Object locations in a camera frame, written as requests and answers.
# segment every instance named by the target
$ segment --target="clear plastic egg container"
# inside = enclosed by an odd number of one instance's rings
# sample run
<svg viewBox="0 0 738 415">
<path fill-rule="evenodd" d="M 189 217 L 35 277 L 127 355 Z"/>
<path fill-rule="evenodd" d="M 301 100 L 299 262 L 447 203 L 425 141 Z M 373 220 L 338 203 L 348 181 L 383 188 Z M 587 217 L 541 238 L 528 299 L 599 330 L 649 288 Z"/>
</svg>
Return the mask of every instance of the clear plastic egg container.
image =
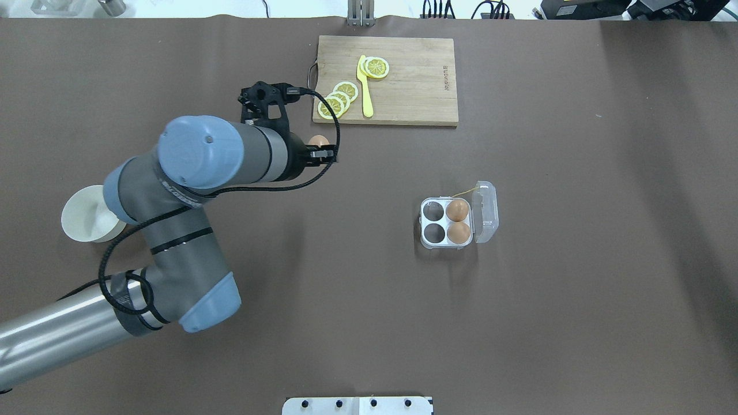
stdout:
<svg viewBox="0 0 738 415">
<path fill-rule="evenodd" d="M 461 249 L 472 243 L 483 244 L 500 225 L 497 191 L 490 182 L 477 182 L 469 204 L 460 197 L 429 197 L 420 205 L 420 240 L 433 248 Z"/>
</svg>

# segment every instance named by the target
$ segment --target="knife handle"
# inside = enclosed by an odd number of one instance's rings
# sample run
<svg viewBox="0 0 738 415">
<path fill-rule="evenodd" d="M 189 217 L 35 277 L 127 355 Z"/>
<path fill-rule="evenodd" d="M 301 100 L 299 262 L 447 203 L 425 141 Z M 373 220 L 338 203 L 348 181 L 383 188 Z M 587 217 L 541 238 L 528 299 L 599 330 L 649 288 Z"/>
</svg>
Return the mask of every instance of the knife handle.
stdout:
<svg viewBox="0 0 738 415">
<path fill-rule="evenodd" d="M 374 116 L 374 106 L 371 104 L 371 96 L 369 95 L 369 82 L 362 82 L 362 110 L 366 118 Z"/>
</svg>

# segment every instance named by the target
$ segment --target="lemon slice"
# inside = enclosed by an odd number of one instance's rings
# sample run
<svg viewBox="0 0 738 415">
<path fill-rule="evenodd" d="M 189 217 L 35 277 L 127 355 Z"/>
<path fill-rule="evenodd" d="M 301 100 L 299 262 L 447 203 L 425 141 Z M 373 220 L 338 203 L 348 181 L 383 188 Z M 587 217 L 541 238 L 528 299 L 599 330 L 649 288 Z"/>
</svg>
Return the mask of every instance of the lemon slice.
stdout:
<svg viewBox="0 0 738 415">
<path fill-rule="evenodd" d="M 330 94 L 328 94 L 329 97 L 336 97 L 343 102 L 343 111 L 348 111 L 348 107 L 351 105 L 351 98 L 346 94 L 345 92 L 341 91 L 333 91 Z"/>
<path fill-rule="evenodd" d="M 336 97 L 329 95 L 325 97 L 325 101 L 333 109 L 333 112 L 336 114 L 336 118 L 340 118 L 346 110 L 346 106 L 343 105 L 343 101 Z M 318 103 L 318 114 L 320 114 L 320 116 L 325 118 L 326 120 L 333 120 L 331 112 L 325 105 L 323 105 L 322 101 Z"/>
<path fill-rule="evenodd" d="M 344 94 L 348 95 L 348 98 L 351 102 L 354 102 L 356 100 L 356 97 L 359 96 L 359 87 L 356 86 L 355 83 L 345 80 L 343 82 L 337 83 L 336 86 L 333 88 L 333 92 L 343 92 Z"/>
<path fill-rule="evenodd" d="M 368 77 L 380 79 L 390 73 L 390 64 L 379 56 L 368 56 L 362 62 L 361 69 Z"/>
</svg>

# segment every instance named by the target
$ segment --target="yellow string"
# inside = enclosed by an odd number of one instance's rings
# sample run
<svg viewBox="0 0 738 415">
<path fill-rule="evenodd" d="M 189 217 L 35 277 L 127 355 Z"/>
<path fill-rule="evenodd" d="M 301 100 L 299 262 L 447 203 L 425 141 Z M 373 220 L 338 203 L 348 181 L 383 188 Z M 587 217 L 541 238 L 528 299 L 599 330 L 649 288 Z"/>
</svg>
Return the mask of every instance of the yellow string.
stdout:
<svg viewBox="0 0 738 415">
<path fill-rule="evenodd" d="M 465 191 L 465 192 L 457 193 L 457 194 L 455 194 L 454 196 L 451 196 L 451 197 L 457 197 L 457 196 L 461 196 L 461 195 L 463 195 L 463 194 L 467 194 L 468 192 L 472 192 L 472 191 L 475 191 L 475 190 L 477 190 L 478 188 L 479 188 L 479 187 L 476 187 L 476 188 L 471 188 L 471 189 L 469 189 L 469 190 L 467 190 L 467 191 Z"/>
</svg>

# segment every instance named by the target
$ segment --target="white bowl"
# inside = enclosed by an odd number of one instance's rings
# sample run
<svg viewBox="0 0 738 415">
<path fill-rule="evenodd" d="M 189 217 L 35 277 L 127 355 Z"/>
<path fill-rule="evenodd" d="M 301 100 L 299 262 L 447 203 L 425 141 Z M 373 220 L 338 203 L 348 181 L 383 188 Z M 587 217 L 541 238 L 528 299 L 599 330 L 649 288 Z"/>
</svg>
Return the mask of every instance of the white bowl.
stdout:
<svg viewBox="0 0 738 415">
<path fill-rule="evenodd" d="M 124 227 L 125 222 L 119 220 L 105 204 L 103 185 L 88 186 L 78 191 L 61 211 L 61 228 L 75 241 L 110 241 Z"/>
</svg>

